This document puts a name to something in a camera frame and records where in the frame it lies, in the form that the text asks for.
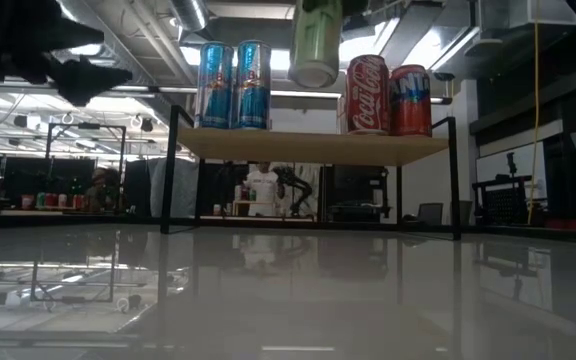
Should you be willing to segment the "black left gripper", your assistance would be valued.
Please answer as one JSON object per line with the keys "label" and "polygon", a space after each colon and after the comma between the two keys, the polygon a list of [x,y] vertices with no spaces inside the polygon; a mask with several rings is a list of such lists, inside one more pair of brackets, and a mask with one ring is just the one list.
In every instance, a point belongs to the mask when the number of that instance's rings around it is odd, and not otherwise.
{"label": "black left gripper", "polygon": [[44,35],[54,29],[59,50],[104,42],[102,31],[62,17],[56,0],[0,0],[0,82],[14,76],[42,84],[49,77],[62,98],[83,107],[132,80],[128,70],[98,66],[85,57],[48,60],[54,42]]}

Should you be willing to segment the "red Coca-Cola can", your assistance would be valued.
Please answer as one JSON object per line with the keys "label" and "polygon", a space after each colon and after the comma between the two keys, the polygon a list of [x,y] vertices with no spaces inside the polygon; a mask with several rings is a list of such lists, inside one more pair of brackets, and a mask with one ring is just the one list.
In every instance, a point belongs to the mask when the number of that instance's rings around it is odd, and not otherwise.
{"label": "red Coca-Cola can", "polygon": [[345,115],[347,132],[361,135],[388,135],[389,72],[383,57],[361,55],[347,68]]}

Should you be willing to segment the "black background equipment rack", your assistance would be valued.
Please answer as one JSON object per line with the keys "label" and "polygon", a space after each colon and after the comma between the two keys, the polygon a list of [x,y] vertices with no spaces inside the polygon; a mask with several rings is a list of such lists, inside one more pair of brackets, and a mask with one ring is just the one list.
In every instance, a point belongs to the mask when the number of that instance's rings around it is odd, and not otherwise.
{"label": "black background equipment rack", "polygon": [[505,159],[508,173],[472,185],[477,225],[517,225],[528,221],[526,186],[533,178],[518,175],[513,152],[507,153]]}

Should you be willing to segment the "silver ceiling duct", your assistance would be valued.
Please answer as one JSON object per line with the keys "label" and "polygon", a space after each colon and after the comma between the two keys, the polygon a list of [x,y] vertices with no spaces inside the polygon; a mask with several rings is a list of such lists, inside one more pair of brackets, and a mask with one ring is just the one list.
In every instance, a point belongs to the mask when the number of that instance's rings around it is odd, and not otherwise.
{"label": "silver ceiling duct", "polygon": [[171,10],[179,26],[187,32],[204,29],[209,21],[205,0],[169,0]]}

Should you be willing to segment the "wooden shelf with black legs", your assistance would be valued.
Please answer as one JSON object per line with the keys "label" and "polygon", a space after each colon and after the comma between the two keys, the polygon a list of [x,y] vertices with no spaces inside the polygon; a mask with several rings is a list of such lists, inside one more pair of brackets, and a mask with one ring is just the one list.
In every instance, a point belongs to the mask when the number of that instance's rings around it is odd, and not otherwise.
{"label": "wooden shelf with black legs", "polygon": [[458,230],[460,195],[457,160],[456,119],[447,116],[432,125],[445,125],[448,137],[393,137],[366,135],[309,134],[273,131],[237,131],[219,129],[181,130],[179,120],[189,120],[186,110],[173,105],[170,110],[169,137],[164,176],[164,204],[161,231],[169,231],[171,220],[172,185],[176,146],[181,144],[199,158],[226,161],[299,162],[323,165],[395,166],[396,212],[402,214],[403,167],[417,160],[449,151],[451,225]]}

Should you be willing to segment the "blue silver Red Bull can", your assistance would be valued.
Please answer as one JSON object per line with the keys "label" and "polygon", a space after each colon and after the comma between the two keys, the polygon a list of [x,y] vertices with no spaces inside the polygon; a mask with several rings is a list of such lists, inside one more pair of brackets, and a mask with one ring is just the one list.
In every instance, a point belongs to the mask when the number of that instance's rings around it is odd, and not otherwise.
{"label": "blue silver Red Bull can", "polygon": [[268,130],[271,100],[271,47],[247,40],[237,48],[234,127]]}
{"label": "blue silver Red Bull can", "polygon": [[233,56],[233,48],[224,43],[202,45],[195,108],[197,128],[230,128]]}

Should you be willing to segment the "black background desk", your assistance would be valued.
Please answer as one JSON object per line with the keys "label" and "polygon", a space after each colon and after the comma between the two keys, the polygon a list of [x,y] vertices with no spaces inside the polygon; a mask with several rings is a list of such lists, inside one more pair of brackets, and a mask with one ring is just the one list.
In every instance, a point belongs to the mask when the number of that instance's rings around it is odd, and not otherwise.
{"label": "black background desk", "polygon": [[390,217],[386,167],[326,165],[320,182],[324,222],[380,223]]}

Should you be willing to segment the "background cans row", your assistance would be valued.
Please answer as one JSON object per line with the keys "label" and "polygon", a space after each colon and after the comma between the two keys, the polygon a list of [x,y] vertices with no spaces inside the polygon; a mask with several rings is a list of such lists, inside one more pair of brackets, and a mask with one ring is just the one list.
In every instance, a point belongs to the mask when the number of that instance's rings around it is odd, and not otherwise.
{"label": "background cans row", "polygon": [[39,192],[35,195],[24,194],[21,196],[21,207],[24,210],[79,211],[85,205],[85,196],[80,194]]}

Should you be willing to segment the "white wall cabinet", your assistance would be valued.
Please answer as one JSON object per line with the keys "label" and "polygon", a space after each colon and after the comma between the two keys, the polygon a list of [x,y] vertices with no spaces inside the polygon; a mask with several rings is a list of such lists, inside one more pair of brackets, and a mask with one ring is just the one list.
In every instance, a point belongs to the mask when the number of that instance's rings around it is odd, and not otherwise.
{"label": "white wall cabinet", "polygon": [[477,0],[484,29],[514,29],[535,22],[576,26],[576,14],[566,0]]}

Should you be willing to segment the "grey office chair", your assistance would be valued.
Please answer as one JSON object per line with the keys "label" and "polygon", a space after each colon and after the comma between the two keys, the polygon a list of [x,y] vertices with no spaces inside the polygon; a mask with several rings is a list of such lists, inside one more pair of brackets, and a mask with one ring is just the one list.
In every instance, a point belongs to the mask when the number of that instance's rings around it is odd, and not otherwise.
{"label": "grey office chair", "polygon": [[422,203],[418,207],[417,214],[405,214],[402,221],[408,224],[441,225],[443,215],[442,203]]}

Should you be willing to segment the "green Sanzo can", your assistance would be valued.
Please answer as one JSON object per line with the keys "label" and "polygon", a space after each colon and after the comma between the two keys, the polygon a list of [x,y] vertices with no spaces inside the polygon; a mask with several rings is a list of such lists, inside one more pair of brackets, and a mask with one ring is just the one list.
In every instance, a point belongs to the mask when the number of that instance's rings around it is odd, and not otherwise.
{"label": "green Sanzo can", "polygon": [[288,77],[303,88],[318,89],[335,83],[339,72],[342,11],[304,12],[297,0]]}

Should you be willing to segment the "black background metal frame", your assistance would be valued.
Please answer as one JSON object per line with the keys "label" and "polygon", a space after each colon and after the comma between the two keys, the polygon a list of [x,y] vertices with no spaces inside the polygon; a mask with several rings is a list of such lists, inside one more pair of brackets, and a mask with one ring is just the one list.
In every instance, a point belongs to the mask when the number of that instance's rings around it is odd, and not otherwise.
{"label": "black background metal frame", "polygon": [[[46,140],[46,147],[45,147],[45,155],[44,158],[45,159],[50,159],[50,153],[51,153],[51,146],[52,146],[52,142],[54,140],[57,140],[61,134],[66,131],[69,130],[71,127],[76,127],[78,129],[83,129],[83,130],[100,130],[100,129],[108,129],[108,130],[112,130],[112,129],[118,129],[121,131],[121,140],[120,140],[120,153],[119,153],[119,168],[118,168],[118,174],[119,174],[119,185],[117,187],[117,194],[115,197],[115,214],[119,213],[120,210],[120,206],[121,206],[121,189],[122,189],[122,182],[121,182],[121,177],[123,175],[123,170],[124,170],[124,158],[125,158],[125,145],[126,145],[126,137],[127,137],[127,128],[126,126],[122,126],[122,125],[104,125],[104,124],[99,124],[99,123],[90,123],[90,122],[81,122],[81,123],[71,123],[71,124],[65,124],[65,123],[48,123],[48,132],[47,132],[47,140]],[[54,135],[53,134],[53,129],[59,127],[61,129],[61,131],[57,134]]]}

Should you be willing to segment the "fluorescent light strip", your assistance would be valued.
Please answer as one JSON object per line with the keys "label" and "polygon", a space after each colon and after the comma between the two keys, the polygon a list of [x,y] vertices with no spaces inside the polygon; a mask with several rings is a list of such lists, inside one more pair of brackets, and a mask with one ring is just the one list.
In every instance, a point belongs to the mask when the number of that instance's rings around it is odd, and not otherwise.
{"label": "fluorescent light strip", "polygon": [[290,98],[312,98],[312,99],[339,99],[341,97],[341,94],[334,92],[271,90],[271,96],[290,97]]}

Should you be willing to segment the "person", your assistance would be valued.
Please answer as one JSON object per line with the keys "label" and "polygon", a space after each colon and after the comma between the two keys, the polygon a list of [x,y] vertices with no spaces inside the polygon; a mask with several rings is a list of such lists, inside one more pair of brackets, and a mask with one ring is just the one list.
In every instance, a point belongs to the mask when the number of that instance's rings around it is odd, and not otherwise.
{"label": "person", "polygon": [[279,176],[270,169],[269,162],[259,162],[257,168],[244,180],[249,193],[255,193],[255,201],[249,205],[248,215],[252,217],[273,217],[277,211],[277,200],[284,197],[284,188]]}
{"label": "person", "polygon": [[112,168],[96,168],[91,177],[91,186],[86,190],[85,209],[100,213],[114,211],[119,195],[119,172]]}

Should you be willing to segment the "orange-red Fanta can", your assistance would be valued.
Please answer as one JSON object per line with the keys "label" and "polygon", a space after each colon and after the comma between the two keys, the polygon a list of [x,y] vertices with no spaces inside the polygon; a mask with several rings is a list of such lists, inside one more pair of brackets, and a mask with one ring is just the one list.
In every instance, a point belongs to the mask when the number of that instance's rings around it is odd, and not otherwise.
{"label": "orange-red Fanta can", "polygon": [[432,136],[430,79],[421,65],[403,65],[389,78],[391,134]]}

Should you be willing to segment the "background shelf items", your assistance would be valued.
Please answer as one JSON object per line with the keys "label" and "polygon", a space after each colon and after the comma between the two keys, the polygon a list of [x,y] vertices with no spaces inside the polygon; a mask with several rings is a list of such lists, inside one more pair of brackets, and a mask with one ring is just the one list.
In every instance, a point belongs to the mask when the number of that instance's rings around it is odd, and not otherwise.
{"label": "background shelf items", "polygon": [[237,184],[232,192],[227,192],[217,203],[213,204],[212,214],[222,217],[238,216],[241,206],[251,206],[255,202],[256,191],[243,184]]}

